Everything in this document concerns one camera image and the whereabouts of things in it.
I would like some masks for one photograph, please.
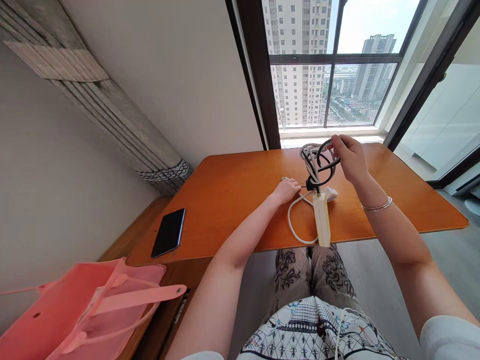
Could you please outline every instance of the window frame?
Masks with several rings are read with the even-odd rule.
[[[244,43],[248,52],[248,61],[250,62],[252,80],[255,84],[258,108],[262,115],[262,122],[265,129],[265,136],[270,149],[280,149],[280,132],[278,125],[278,109],[275,101],[274,89],[271,78],[271,66],[282,65],[331,65],[328,84],[327,101],[325,103],[325,115],[323,126],[312,126],[312,128],[327,128],[328,114],[330,109],[330,99],[333,88],[333,77],[335,65],[346,64],[396,64],[392,80],[388,84],[385,96],[382,99],[373,124],[356,126],[374,126],[381,113],[385,99],[388,97],[392,83],[399,70],[405,52],[410,44],[415,29],[422,16],[423,10],[428,0],[419,0],[413,18],[410,22],[405,39],[398,53],[347,53],[338,54],[340,31],[342,27],[342,17],[346,0],[339,0],[337,23],[335,25],[335,37],[333,42],[333,52],[314,53],[314,54],[269,54],[267,35],[264,19],[264,5],[261,1],[239,1],[236,3],[238,17],[243,30]],[[225,0],[227,7],[233,6],[233,0]],[[289,127],[289,129],[304,129],[304,127]]]

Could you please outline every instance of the pink tote bag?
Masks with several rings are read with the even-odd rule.
[[[116,359],[161,301],[187,290],[185,285],[161,287],[166,270],[164,265],[127,266],[125,258],[75,265],[59,281],[37,288],[40,298],[0,337],[1,358]],[[147,304],[153,306],[142,316]]]

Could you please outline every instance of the phone screen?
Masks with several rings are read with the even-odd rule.
[[[184,217],[185,209],[171,212],[163,217],[151,252],[152,259],[179,247]]]

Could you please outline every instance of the patterned pants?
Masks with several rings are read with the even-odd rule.
[[[278,250],[274,291],[263,324],[285,305],[316,296],[339,309],[363,313],[337,245]]]

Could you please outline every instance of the bangle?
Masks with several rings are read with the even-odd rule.
[[[385,205],[379,206],[379,207],[366,207],[361,205],[361,208],[366,211],[366,212],[377,212],[377,211],[382,211],[388,208],[390,205],[392,205],[392,198],[389,196],[388,201],[386,202]]]

